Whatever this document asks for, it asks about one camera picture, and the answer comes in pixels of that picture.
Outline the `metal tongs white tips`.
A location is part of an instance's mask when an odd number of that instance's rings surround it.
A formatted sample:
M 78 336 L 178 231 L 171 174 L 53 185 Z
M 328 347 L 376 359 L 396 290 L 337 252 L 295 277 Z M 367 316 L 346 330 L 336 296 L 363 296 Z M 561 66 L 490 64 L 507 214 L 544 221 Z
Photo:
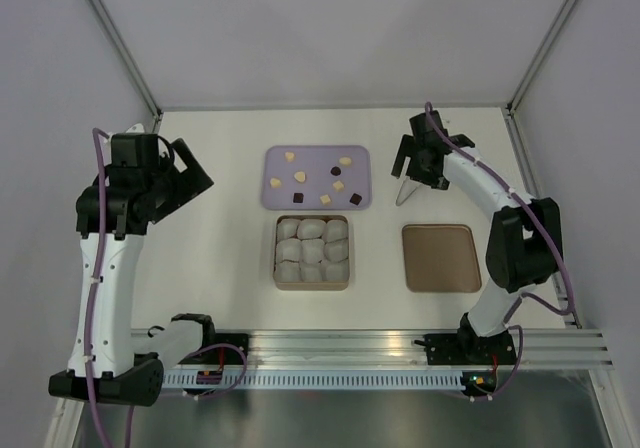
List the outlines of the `metal tongs white tips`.
M 419 182 L 412 180 L 410 177 L 405 177 L 398 190 L 396 200 L 395 200 L 395 205 L 397 207 L 400 207 L 420 187 L 421 187 L 421 184 Z

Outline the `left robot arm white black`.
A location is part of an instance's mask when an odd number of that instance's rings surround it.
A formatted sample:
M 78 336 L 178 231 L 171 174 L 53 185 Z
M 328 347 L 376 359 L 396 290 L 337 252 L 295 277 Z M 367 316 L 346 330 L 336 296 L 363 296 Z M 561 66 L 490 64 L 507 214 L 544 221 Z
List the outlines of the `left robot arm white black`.
M 218 352 L 212 318 L 181 313 L 159 334 L 134 341 L 133 293 L 148 228 L 211 188 L 213 180 L 181 138 L 118 133 L 110 156 L 76 201 L 82 293 L 72 354 L 49 378 L 58 398 L 149 407 L 166 370 L 191 358 L 206 364 Z

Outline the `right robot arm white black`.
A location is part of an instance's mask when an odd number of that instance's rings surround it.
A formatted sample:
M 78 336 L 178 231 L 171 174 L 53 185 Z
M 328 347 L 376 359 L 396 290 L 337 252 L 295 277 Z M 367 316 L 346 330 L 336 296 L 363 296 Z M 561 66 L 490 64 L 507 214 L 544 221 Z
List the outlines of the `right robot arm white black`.
M 560 209 L 509 185 L 481 158 L 464 134 L 450 136 L 431 105 L 409 120 L 391 170 L 402 185 L 402 205 L 419 187 L 458 187 L 490 222 L 485 254 L 488 281 L 454 333 L 418 339 L 431 366 L 516 365 L 521 344 L 510 320 L 522 302 L 536 300 L 536 286 L 564 274 Z

